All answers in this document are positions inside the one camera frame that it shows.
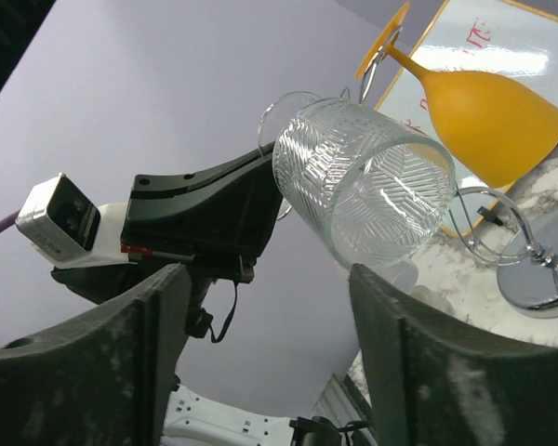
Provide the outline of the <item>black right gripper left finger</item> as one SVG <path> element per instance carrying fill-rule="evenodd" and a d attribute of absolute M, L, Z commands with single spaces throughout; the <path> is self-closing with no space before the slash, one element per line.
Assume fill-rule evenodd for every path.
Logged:
<path fill-rule="evenodd" d="M 167 320 L 154 344 L 52 344 L 51 328 L 0 348 L 0 445 L 158 444 L 188 336 Z"/>

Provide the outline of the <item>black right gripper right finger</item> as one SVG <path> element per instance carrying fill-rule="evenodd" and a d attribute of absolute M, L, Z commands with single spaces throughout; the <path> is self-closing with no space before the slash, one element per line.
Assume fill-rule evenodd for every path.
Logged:
<path fill-rule="evenodd" d="M 362 265 L 350 299 L 380 445 L 558 445 L 558 348 L 492 334 Z"/>

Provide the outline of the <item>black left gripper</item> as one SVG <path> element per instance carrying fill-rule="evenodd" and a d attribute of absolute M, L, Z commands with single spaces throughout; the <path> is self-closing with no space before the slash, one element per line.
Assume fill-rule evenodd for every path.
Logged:
<path fill-rule="evenodd" d="M 282 201 L 273 147 L 195 173 L 135 176 L 121 244 L 144 255 L 55 267 L 54 281 L 97 306 L 51 328 L 50 342 L 154 344 L 167 320 L 184 340 L 211 283 L 251 282 Z"/>

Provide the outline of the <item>orange plastic wine glass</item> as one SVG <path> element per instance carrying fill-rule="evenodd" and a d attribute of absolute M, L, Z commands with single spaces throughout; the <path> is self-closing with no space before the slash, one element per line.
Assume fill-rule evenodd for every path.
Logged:
<path fill-rule="evenodd" d="M 492 72 L 429 70 L 396 48 L 410 7 L 404 2 L 361 62 L 365 98 L 371 70 L 391 57 L 421 83 L 437 137 L 488 187 L 509 186 L 558 145 L 558 107 L 511 78 Z"/>

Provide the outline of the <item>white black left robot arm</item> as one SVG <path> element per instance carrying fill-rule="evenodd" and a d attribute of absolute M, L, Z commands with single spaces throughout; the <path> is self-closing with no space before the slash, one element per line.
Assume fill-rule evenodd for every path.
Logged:
<path fill-rule="evenodd" d="M 211 284 L 249 283 L 270 240 L 279 210 L 272 179 L 273 146 L 264 145 L 225 164 L 178 176 L 135 179 L 126 203 L 100 208 L 91 251 L 58 261 L 53 279 L 102 303 L 170 264 L 189 273 L 185 334 L 222 339 L 203 302 Z M 212 445 L 367 445 L 365 413 L 343 426 L 323 416 L 263 415 L 204 398 L 176 383 L 162 435 Z"/>

